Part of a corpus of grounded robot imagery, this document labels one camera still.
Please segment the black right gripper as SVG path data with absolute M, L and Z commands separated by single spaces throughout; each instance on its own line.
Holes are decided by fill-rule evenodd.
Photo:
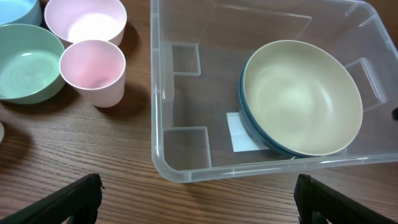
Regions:
M 398 108 L 396 108 L 392 111 L 392 118 L 393 118 L 393 120 L 396 120 L 396 121 L 398 120 Z

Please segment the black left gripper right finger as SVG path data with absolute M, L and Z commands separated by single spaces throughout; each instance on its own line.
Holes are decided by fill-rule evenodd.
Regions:
M 298 176 L 294 199 L 300 224 L 395 224 L 307 174 Z

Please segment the cream cup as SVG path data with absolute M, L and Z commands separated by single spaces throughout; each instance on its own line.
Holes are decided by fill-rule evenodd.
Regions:
M 2 122 L 0 122 L 0 143 L 4 139 L 4 134 L 5 134 L 4 125 L 2 124 Z

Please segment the dark teal plate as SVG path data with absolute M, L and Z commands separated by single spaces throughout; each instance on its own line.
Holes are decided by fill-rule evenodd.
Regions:
M 276 146 L 277 148 L 287 151 L 287 152 L 291 152 L 297 155 L 297 157 L 299 158 L 303 158 L 303 157 L 310 157 L 308 155 L 305 155 L 304 153 L 301 152 L 294 152 L 291 149 L 286 148 L 285 146 L 282 146 L 281 144 L 277 143 L 275 140 L 273 140 L 264 130 L 262 130 L 262 128 L 260 127 L 260 125 L 258 124 L 258 122 L 255 120 L 253 113 L 250 111 L 249 106 L 248 106 L 248 101 L 247 98 L 245 96 L 244 93 L 244 85 L 243 85 L 243 81 L 244 81 L 244 72 L 246 70 L 246 66 L 247 63 L 244 65 L 240 77 L 239 77 L 239 84 L 238 84 L 238 94 L 239 94 L 239 105 L 243 105 L 243 108 L 245 110 L 245 112 L 247 113 L 249 120 L 252 122 L 252 124 L 254 125 L 254 127 L 257 129 L 257 131 L 259 132 L 259 134 L 269 143 L 273 144 L 274 146 Z
M 247 113 L 245 112 L 245 110 L 243 108 L 243 105 L 239 106 L 239 117 L 240 117 L 240 120 L 241 120 L 241 122 L 243 124 L 243 127 L 244 127 L 245 131 L 247 132 L 247 135 L 249 136 L 249 139 L 254 143 L 254 145 L 258 149 L 270 149 L 270 150 L 272 150 L 274 152 L 278 152 L 278 153 L 283 154 L 284 156 L 287 156 L 287 157 L 297 157 L 296 154 L 281 150 L 281 149 L 277 148 L 276 146 L 274 146 L 273 144 L 267 142 L 259 134 L 257 129 L 254 127 L 252 122 L 249 120 L 249 117 L 248 117 Z

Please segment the pink cup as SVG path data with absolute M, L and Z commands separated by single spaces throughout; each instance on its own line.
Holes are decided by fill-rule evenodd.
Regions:
M 92 105 L 109 108 L 124 95 L 126 58 L 107 41 L 84 40 L 69 46 L 60 57 L 62 78 Z

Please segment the cream plate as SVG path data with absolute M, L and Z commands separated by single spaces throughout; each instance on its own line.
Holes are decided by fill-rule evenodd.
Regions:
M 327 156 L 349 146 L 363 121 L 358 87 L 326 51 L 278 40 L 247 61 L 244 93 L 262 130 L 294 152 Z

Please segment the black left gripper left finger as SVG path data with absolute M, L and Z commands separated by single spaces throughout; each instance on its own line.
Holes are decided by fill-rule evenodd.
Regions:
M 99 174 L 88 174 L 45 198 L 9 215 L 1 224 L 95 224 L 102 201 Z

